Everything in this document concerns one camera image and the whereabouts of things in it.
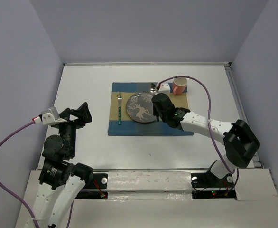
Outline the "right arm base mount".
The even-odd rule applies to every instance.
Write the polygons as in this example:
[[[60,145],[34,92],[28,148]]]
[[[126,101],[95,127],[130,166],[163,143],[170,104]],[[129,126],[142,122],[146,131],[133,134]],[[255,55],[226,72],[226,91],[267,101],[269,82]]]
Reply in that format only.
[[[234,180],[231,174],[218,179],[212,173],[191,173],[192,198],[198,199],[236,199]]]

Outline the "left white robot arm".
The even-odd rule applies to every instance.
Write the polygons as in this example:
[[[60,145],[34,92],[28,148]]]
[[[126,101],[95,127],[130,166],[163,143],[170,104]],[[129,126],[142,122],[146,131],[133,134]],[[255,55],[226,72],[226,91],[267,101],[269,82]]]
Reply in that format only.
[[[44,141],[44,164],[32,214],[25,227],[57,228],[77,194],[92,183],[91,167],[68,162],[75,157],[76,131],[90,123],[92,116],[84,102],[77,109],[66,108],[61,113],[50,107],[33,120],[58,129],[58,134]]]

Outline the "spoon with teal handle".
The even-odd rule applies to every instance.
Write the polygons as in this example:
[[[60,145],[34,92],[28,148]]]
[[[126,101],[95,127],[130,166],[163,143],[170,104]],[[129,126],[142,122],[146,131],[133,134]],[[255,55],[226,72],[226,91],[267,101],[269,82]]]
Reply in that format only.
[[[155,96],[156,91],[157,91],[157,89],[156,89],[156,84],[151,83],[151,86],[150,86],[150,93],[151,93],[151,95],[152,95],[151,101],[152,101],[152,104],[153,104],[153,115],[155,116],[156,121],[158,122],[158,121],[159,121],[159,116],[158,116],[158,112],[157,112],[157,110],[156,110],[156,108],[155,108],[155,105],[154,105],[154,102],[153,102],[153,97]]]

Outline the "blue and tan placemat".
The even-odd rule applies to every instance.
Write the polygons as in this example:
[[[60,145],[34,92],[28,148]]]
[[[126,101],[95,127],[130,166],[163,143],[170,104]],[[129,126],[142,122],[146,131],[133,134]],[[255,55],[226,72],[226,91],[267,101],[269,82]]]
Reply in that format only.
[[[188,136],[193,132],[183,132],[169,127],[162,121],[138,123],[133,121],[126,110],[128,99],[135,93],[150,92],[151,82],[112,83],[111,106],[109,117],[109,136]],[[121,125],[118,125],[117,93],[122,93]]]

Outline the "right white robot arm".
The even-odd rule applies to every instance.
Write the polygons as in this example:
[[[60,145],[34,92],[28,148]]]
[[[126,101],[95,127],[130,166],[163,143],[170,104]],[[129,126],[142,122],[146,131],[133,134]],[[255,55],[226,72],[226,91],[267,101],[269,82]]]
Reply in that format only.
[[[152,98],[153,115],[169,127],[184,132],[193,132],[211,138],[213,145],[224,145],[225,155],[221,155],[198,179],[200,183],[217,186],[231,171],[247,168],[260,147],[260,142],[243,120],[234,123],[207,119],[185,108],[176,108],[170,98],[163,93]]]

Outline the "fork with teal handle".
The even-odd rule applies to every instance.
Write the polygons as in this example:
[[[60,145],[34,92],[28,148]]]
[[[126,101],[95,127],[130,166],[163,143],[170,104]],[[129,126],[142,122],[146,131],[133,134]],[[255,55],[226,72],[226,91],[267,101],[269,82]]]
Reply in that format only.
[[[122,93],[117,93],[117,100],[118,100],[118,125],[121,125],[121,104],[122,104]]]

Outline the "grey reindeer plate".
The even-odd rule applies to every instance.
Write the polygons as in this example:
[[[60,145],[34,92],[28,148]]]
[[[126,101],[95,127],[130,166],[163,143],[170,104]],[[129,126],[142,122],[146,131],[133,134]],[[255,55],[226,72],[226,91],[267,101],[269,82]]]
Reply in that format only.
[[[126,110],[133,121],[144,124],[156,121],[153,115],[152,97],[153,94],[150,92],[139,92],[128,99]]]

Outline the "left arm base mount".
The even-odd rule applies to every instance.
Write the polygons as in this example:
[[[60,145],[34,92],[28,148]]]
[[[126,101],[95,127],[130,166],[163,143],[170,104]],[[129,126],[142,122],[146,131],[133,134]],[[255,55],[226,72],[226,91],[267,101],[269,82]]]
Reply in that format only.
[[[77,200],[106,200],[108,198],[107,191],[108,173],[93,172],[93,179],[86,184],[77,194]]]

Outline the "pink mug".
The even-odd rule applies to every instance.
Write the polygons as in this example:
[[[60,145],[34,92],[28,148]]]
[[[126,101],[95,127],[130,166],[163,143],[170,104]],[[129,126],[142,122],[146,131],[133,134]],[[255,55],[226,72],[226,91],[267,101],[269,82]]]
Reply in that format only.
[[[184,77],[178,77],[173,80],[173,94],[181,95],[187,86],[187,79]]]

